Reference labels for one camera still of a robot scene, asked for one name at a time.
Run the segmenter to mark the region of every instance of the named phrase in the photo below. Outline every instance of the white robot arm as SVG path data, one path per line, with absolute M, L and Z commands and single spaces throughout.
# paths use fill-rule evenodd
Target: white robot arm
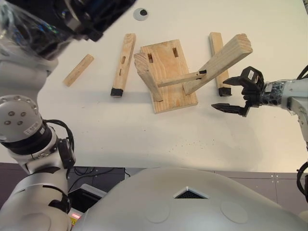
M 73 39 L 97 41 L 135 0 L 0 0 L 0 143 L 30 174 L 0 211 L 0 231 L 69 231 L 69 128 L 43 120 L 37 97 Z M 59 139 L 47 123 L 62 125 Z
M 253 67 L 243 70 L 241 76 L 232 77 L 224 81 L 230 85 L 242 85 L 242 95 L 246 100 L 245 107 L 233 106 L 228 103 L 217 103 L 214 108 L 226 112 L 239 114 L 246 117 L 250 107 L 262 105 L 278 106 L 298 116 L 298 122 L 302 130 L 303 138 L 308 151 L 308 65 L 300 73 L 297 79 L 279 80 L 264 83 L 263 75 Z M 308 169 L 305 162 L 298 170 L 297 187 L 303 193 L 308 202 L 308 175 L 305 177 L 305 188 L 300 179 L 304 171 Z

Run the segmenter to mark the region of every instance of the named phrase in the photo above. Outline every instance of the wooden stick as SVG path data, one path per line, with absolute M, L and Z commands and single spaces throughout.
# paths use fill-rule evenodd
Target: wooden stick
M 205 73 L 202 71 L 197 71 L 197 72 L 181 75 L 173 79 L 164 79 L 161 82 L 159 82 L 157 85 L 159 88 L 162 88 L 162 87 L 166 87 L 166 86 L 170 86 L 174 84 L 185 83 L 185 82 L 189 82 L 192 80 L 202 78 L 204 74 Z
M 192 94 L 225 70 L 252 53 L 251 43 L 246 34 L 234 36 L 218 53 L 200 69 L 207 70 L 202 78 L 184 84 L 185 94 Z
M 223 48 L 221 33 L 211 32 L 209 35 L 212 56 Z M 228 70 L 225 70 L 216 77 L 216 86 L 220 96 L 231 96 L 231 85 L 224 84 L 223 81 L 229 78 Z
M 158 89 L 155 79 L 150 73 L 148 56 L 145 53 L 139 53 L 134 54 L 134 58 L 137 73 L 152 93 L 153 99 L 157 102 L 164 100 L 163 95 Z
M 63 80 L 63 83 L 68 87 L 71 86 L 75 80 L 82 74 L 82 72 L 92 63 L 94 60 L 93 56 L 87 54 L 83 60 L 68 74 Z
M 111 89 L 111 96 L 122 97 L 126 85 L 131 57 L 136 42 L 135 34 L 126 34 L 123 41 L 119 65 L 116 71 L 114 84 Z

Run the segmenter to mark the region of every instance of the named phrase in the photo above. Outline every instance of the vent grille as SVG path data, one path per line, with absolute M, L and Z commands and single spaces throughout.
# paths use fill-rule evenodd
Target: vent grille
M 200 195 L 199 193 L 195 193 L 190 189 L 187 189 L 177 195 L 175 199 L 207 199 L 205 196 Z

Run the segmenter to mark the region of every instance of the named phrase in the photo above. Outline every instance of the white tabletop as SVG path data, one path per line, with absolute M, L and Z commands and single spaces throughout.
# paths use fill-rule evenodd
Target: white tabletop
M 149 11 L 146 21 L 133 18 L 139 7 Z M 210 32 L 221 32 L 224 43 L 246 33 L 252 43 L 254 52 L 229 69 L 231 77 L 251 65 L 266 81 L 296 78 L 308 63 L 308 17 L 302 0 L 139 0 L 99 42 L 71 44 L 39 94 L 42 116 L 60 119 L 73 131 L 77 165 L 294 172 L 306 161 L 296 116 L 263 106 L 243 118 L 211 107 L 218 102 L 244 105 L 241 87 L 222 98 L 211 81 L 197 91 L 197 106 L 155 115 L 132 62 L 123 98 L 110 97 L 126 33 L 137 35 L 134 52 L 180 39 L 194 72 L 211 57 Z M 87 53 L 95 60 L 66 87 L 62 80 Z M 13 162 L 0 150 L 0 161 Z

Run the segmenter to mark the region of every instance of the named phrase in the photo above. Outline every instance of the mortise slot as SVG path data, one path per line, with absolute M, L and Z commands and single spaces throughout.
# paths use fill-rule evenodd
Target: mortise slot
M 153 63 L 153 57 L 152 57 L 151 53 L 148 54 L 148 58 L 149 58 L 149 62 L 152 64 Z
M 174 53 L 174 57 L 178 58 L 179 54 L 178 54 L 178 50 L 177 48 L 173 48 L 173 53 Z
M 124 64 L 125 60 L 126 60 L 126 56 L 123 56 L 121 60 L 121 64 Z

